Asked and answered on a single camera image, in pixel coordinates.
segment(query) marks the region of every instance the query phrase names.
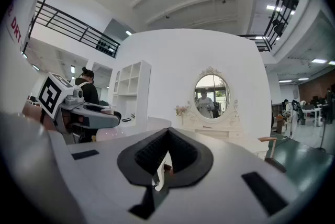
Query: ceiling light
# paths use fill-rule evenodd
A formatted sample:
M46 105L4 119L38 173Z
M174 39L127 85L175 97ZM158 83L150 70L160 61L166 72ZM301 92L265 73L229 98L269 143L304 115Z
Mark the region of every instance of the ceiling light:
M327 62L327 60L324 60L324 59L313 59L312 60L312 63L321 63L321 64L324 64L326 62Z
M267 5L267 6L266 6L266 9L274 10L274 8L275 8L275 6L273 6L273 5ZM276 8L276 11L278 11L278 12L281 12L282 10L283 10L283 9L280 8L280 7L277 7L277 8Z

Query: mirror frame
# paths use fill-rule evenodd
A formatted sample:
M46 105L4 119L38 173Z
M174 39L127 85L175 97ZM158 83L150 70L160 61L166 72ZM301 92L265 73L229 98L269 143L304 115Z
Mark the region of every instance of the mirror frame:
M228 86L228 90L229 90L229 104L227 107L227 110L224 114L222 114L220 117L215 118L215 119L209 119L206 118L205 116L203 116L196 108L195 106L195 101L194 101L194 89L197 85L197 83L199 82L199 80L201 80L203 77L208 76L208 75L215 75L220 77L221 79L223 79L226 82L226 85ZM237 100L235 100L234 97L234 93L233 93L233 89L231 87L231 84L229 83L229 80L226 79L227 77L224 76L224 74L222 74L221 72L219 72L218 70L213 69L211 66L208 67L207 69L203 70L201 72L201 74L196 78L193 87L192 87L192 92L191 92L191 110L193 111L193 113L196 114L196 116L198 118L200 118L201 120L205 121L205 122L211 122L211 123L216 123L216 122L221 122L224 121L233 111L235 111L234 109L234 104L236 104L237 107Z

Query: brown wooden wall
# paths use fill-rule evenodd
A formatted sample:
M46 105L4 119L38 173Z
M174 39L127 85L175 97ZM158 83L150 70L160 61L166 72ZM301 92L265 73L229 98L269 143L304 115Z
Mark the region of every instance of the brown wooden wall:
M335 70L320 76L307 83L299 85L300 100L309 102L313 96L325 97L327 88L335 84Z

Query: black hair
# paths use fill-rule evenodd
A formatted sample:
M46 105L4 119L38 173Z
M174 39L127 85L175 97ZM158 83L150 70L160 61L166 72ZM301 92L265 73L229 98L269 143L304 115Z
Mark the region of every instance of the black hair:
M94 72L93 71L88 70L86 67L83 67L82 70L83 70L82 75L94 78Z

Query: black metal railing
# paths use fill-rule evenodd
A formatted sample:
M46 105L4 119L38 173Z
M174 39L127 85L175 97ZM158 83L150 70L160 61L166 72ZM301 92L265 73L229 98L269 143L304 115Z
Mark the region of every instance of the black metal railing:
M298 3L299 0L276 0L272 16L264 33L239 36L255 40L259 51L271 51L273 45L279 40L289 24Z
M41 4L42 2L37 2L36 13ZM36 23L93 47L113 58L115 58L120 46L120 43L95 28L47 4L44 4Z

